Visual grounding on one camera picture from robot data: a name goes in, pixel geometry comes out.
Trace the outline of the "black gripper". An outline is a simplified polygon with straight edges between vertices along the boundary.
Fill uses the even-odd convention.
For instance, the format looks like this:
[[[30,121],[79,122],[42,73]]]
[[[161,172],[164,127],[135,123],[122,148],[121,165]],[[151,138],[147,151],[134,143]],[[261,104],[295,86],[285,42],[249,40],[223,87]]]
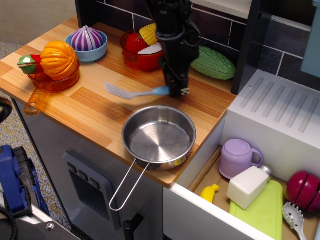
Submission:
[[[191,63],[199,57],[200,31],[194,24],[184,24],[177,33],[156,30],[163,57],[159,63],[172,98],[190,93],[188,75]]]

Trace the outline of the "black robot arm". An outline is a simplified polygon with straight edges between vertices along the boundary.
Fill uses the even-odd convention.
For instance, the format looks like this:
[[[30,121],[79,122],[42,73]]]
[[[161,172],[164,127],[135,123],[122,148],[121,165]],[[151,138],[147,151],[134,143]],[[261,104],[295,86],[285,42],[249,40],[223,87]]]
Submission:
[[[190,0],[147,0],[148,11],[156,24],[156,37],[162,46],[159,65],[163,70],[169,95],[189,93],[189,68],[199,57],[201,34],[190,20]]]

